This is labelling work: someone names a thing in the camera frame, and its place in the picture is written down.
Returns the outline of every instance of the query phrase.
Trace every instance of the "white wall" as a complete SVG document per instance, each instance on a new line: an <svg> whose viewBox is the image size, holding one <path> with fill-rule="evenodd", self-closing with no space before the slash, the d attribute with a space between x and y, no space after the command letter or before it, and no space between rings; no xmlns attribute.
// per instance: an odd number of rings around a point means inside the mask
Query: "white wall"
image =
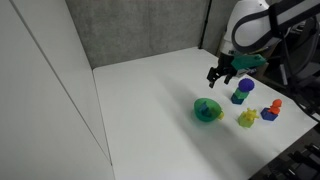
<svg viewBox="0 0 320 180"><path fill-rule="evenodd" d="M8 0L0 1L0 27L0 179L114 179Z"/></svg>
<svg viewBox="0 0 320 180"><path fill-rule="evenodd" d="M101 148L109 156L92 70L65 1L12 1Z"/></svg>

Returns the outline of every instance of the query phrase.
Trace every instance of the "orange toy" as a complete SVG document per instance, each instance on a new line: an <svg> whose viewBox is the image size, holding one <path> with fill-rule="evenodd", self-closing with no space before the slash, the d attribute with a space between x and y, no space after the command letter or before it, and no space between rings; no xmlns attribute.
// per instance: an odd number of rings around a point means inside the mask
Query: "orange toy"
<svg viewBox="0 0 320 180"><path fill-rule="evenodd" d="M282 105L282 101L280 99L274 100L268 112L271 112L272 114L279 114L280 112L279 107L281 107L281 105Z"/></svg>

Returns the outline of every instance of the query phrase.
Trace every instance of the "green bowl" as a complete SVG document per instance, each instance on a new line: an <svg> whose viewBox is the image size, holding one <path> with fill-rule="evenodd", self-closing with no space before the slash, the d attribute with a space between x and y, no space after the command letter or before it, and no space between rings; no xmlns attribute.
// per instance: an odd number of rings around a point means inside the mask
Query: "green bowl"
<svg viewBox="0 0 320 180"><path fill-rule="evenodd" d="M206 105L210 110L210 116L202 114L199 110L199 108L204 102L206 102ZM222 110L220 105L214 100L208 98L200 98L194 102L194 112L199 120L204 122L210 122L217 119L221 115Z"/></svg>

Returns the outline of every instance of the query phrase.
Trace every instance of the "gray backdrop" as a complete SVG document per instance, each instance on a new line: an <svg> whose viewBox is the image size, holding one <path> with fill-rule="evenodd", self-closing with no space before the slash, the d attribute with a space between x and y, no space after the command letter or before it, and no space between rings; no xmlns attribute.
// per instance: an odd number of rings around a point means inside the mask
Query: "gray backdrop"
<svg viewBox="0 0 320 180"><path fill-rule="evenodd" d="M90 65L199 44L209 0L66 0ZM237 0L213 0L204 49L215 53Z"/></svg>

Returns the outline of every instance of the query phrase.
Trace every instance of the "white table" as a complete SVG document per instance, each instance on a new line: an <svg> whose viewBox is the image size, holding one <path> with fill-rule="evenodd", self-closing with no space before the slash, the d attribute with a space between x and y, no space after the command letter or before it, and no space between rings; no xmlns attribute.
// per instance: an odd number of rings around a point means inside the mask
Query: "white table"
<svg viewBox="0 0 320 180"><path fill-rule="evenodd" d="M248 179L316 124L255 80L244 103L232 104L239 80L209 88L216 65L215 56L190 48L94 70L116 180ZM195 118L201 97L222 106L222 121ZM277 98L283 107L274 122L238 125L247 107L260 112Z"/></svg>

